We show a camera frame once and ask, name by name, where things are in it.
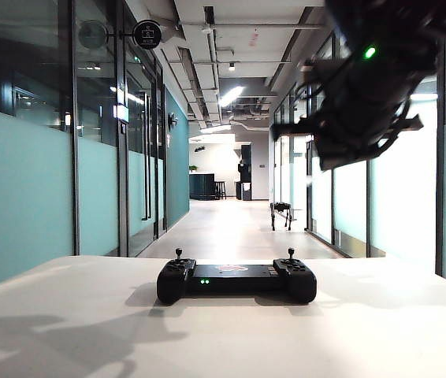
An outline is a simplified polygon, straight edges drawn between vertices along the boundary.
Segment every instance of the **black handheld controller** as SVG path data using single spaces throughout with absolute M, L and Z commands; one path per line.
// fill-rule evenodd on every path
M 167 262 L 157 279 L 157 296 L 165 304 L 173 304 L 185 294 L 229 294 L 261 291 L 285 291 L 298 303 L 309 303 L 317 292 L 316 276 L 300 260 L 276 259 L 272 265 L 197 265 L 189 258 Z

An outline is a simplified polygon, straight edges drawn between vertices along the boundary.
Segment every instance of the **ceiling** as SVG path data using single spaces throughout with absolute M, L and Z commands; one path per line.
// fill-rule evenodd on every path
M 159 48 L 188 101 L 191 126 L 236 122 L 237 140 L 269 126 L 269 104 L 277 93 L 275 76 L 292 63 L 286 52 L 297 39 L 298 24 L 322 0 L 143 0 L 151 18 L 176 38 Z M 235 71 L 229 71 L 230 62 Z M 221 108 L 219 100 L 235 86 L 243 93 Z

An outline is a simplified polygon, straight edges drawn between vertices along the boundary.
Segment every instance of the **ceiling light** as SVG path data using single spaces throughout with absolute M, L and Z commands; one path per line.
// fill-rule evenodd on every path
M 213 126 L 212 128 L 201 128 L 200 132 L 203 134 L 212 134 L 213 132 L 224 132 L 231 129 L 232 126 L 230 124 L 222 124 L 220 126 Z
M 433 101 L 438 98 L 436 93 L 414 93 L 411 95 L 412 101 Z
M 240 94 L 242 93 L 243 90 L 244 90 L 244 87 L 241 87 L 241 86 L 231 89 L 220 100 L 220 105 L 223 107 L 230 105 L 236 98 L 238 98 L 240 96 Z
M 134 96 L 132 93 L 127 93 L 127 98 L 129 100 L 132 100 L 133 102 L 144 105 L 144 101 L 141 100 L 139 97 Z
M 236 135 L 235 134 L 208 134 L 199 135 L 191 137 L 189 140 L 190 144 L 235 144 Z

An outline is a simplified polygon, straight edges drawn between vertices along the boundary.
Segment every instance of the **bar stool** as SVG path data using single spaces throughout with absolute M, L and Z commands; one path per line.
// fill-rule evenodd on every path
M 223 197 L 225 197 L 225 199 L 226 199 L 225 181 L 214 181 L 214 184 L 216 185 L 216 197 L 217 197 L 217 199 L 223 199 Z

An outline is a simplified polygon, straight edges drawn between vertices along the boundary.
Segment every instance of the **glass door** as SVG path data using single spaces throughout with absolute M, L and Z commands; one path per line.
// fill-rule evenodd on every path
M 151 81 L 127 53 L 128 86 L 128 238 L 129 255 L 137 256 L 154 240 L 156 190 Z

